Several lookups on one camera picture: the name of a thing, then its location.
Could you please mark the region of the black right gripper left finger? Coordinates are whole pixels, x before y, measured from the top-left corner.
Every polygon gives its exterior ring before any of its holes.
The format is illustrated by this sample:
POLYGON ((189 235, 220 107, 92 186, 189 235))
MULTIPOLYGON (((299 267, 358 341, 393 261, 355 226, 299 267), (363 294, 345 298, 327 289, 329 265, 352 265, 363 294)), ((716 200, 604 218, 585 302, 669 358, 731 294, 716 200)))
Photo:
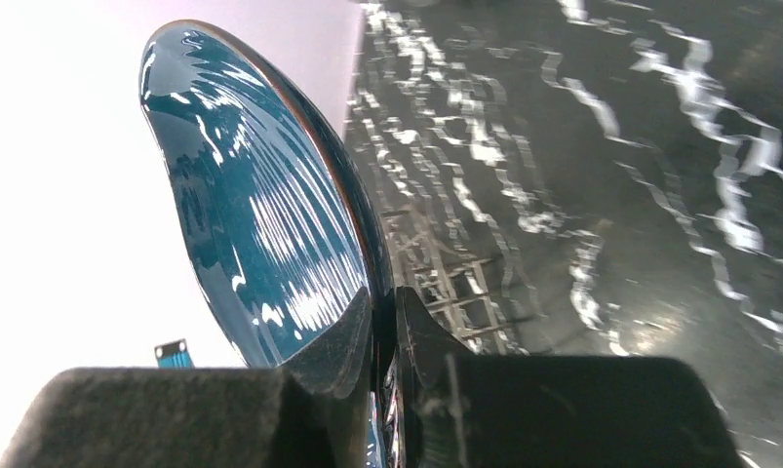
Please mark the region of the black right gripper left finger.
POLYGON ((274 369, 76 368, 35 397, 4 467, 362 467, 366 290, 274 369))

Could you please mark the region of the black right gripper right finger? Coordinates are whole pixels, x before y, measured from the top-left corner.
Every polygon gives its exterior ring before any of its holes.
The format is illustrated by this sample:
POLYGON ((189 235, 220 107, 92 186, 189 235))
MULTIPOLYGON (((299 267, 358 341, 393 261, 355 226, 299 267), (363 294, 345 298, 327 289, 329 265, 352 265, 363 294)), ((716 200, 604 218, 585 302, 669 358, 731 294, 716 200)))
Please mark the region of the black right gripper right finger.
POLYGON ((480 355, 395 293, 403 467, 738 467, 707 388, 659 357, 480 355))

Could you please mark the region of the dark blue plate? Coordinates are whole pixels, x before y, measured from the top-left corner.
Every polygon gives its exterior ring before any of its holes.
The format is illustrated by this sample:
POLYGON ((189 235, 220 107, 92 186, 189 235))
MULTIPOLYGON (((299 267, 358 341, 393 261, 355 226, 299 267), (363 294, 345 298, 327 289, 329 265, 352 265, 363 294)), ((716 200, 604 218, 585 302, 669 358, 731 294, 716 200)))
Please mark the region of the dark blue plate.
POLYGON ((234 351, 253 369, 321 376, 369 357, 367 463, 399 466, 394 275, 341 138, 269 60, 194 19, 148 40, 139 100, 192 269, 234 351))

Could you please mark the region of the dark grey flat box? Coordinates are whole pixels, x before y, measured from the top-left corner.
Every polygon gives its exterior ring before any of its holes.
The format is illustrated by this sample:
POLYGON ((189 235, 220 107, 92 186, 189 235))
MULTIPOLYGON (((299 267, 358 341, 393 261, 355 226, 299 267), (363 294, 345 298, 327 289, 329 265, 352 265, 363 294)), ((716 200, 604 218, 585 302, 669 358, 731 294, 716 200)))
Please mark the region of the dark grey flat box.
POLYGON ((160 369, 194 367, 185 339, 157 345, 154 355, 160 369))

